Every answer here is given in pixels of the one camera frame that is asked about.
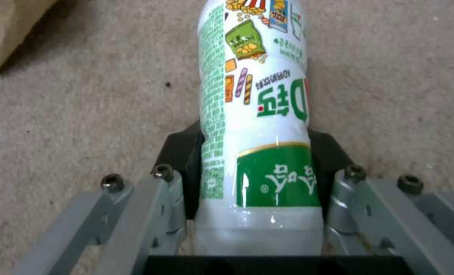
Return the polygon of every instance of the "metal bracket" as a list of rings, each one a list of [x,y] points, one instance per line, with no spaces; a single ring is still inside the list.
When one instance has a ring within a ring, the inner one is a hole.
[[[184,207],[177,171],[170,182],[139,181],[94,274],[140,274],[150,254],[176,254],[186,236]]]
[[[13,273],[69,273],[86,245],[107,242],[132,192],[131,184],[126,182],[115,194],[99,190],[73,197]]]
[[[402,256],[414,273],[454,274],[454,245],[395,183],[360,182],[349,209],[371,244]]]

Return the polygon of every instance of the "bottle label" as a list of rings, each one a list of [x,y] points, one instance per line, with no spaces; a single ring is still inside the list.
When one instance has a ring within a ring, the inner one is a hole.
[[[318,207],[316,176],[306,143],[285,142],[244,151],[237,159],[240,207]]]

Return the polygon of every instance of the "cookie stick illustration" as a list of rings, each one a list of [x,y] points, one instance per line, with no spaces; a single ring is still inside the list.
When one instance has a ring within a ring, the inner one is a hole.
[[[244,90],[244,105],[251,102],[251,86],[253,85],[253,75],[248,74],[246,77],[246,89]]]
[[[235,97],[241,96],[242,86],[244,86],[244,81],[246,80],[247,73],[248,68],[242,68],[241,75],[239,76],[239,81],[237,82],[237,88],[235,90]]]

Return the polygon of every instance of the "snack illustration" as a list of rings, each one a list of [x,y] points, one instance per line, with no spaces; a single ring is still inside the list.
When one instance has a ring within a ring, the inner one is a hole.
[[[300,40],[300,36],[302,35],[302,13],[300,10],[299,5],[290,3],[290,19],[292,21],[293,36],[298,40]]]
[[[237,64],[235,62],[235,58],[229,59],[225,62],[225,72],[230,73],[231,71],[237,68]]]
[[[281,32],[288,32],[286,0],[271,1],[269,10],[269,27],[277,29]]]
[[[225,34],[225,41],[238,60],[266,53],[261,36],[251,20],[246,20],[229,30]]]
[[[234,92],[234,76],[225,76],[225,102],[232,102],[232,93]]]
[[[246,77],[246,89],[244,90],[244,105],[251,102],[251,86],[253,85],[253,75],[248,74]]]
[[[266,0],[227,0],[225,4],[228,10],[246,14],[259,15],[266,11]]]
[[[241,96],[242,86],[244,86],[244,81],[246,80],[247,73],[248,68],[242,68],[241,75],[239,76],[239,81],[237,82],[237,88],[235,90],[235,97]]]

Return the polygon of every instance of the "bottle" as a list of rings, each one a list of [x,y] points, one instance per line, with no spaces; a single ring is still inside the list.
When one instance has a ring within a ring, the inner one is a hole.
[[[198,255],[320,254],[298,0],[209,0],[199,18]]]

